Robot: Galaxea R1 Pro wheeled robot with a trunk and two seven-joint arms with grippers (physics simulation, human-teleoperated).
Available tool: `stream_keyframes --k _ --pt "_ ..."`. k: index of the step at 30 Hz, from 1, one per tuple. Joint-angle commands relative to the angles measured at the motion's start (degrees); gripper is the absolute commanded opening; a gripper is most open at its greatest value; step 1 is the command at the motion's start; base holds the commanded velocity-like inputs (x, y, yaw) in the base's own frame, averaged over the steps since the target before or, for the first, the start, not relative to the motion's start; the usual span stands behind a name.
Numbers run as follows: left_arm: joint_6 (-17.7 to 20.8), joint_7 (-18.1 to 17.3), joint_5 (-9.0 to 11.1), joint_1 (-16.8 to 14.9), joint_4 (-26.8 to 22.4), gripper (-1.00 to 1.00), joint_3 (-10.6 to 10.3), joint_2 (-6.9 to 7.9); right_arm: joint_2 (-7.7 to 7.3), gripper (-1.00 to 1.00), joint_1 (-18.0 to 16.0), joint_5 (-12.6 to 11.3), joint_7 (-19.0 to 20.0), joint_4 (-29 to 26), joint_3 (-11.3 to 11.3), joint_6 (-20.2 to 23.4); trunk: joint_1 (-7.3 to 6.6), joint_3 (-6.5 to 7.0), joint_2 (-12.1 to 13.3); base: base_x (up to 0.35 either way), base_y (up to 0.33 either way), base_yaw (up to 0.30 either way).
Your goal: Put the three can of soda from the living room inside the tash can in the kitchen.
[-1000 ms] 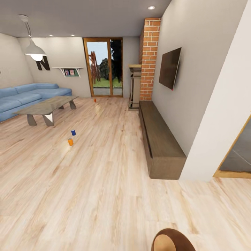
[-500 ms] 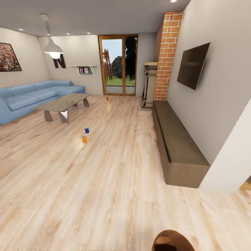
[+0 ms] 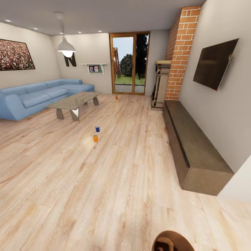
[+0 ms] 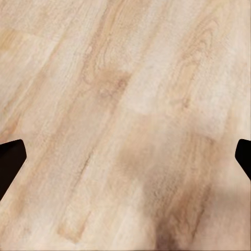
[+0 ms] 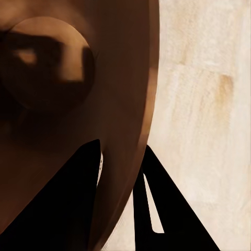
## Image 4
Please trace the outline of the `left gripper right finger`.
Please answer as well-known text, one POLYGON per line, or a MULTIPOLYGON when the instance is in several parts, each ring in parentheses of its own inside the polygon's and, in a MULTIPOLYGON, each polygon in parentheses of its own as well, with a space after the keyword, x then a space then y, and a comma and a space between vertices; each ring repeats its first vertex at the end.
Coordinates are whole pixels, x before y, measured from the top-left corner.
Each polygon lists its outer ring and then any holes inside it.
POLYGON ((251 141, 240 139, 235 152, 235 158, 251 180, 251 141))

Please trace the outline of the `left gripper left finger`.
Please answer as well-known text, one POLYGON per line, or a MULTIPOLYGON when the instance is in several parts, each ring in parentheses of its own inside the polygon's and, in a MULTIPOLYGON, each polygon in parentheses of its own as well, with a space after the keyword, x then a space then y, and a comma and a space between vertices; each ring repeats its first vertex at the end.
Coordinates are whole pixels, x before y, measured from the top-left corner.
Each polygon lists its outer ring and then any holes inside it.
POLYGON ((0 201, 27 158, 22 139, 0 145, 0 201))

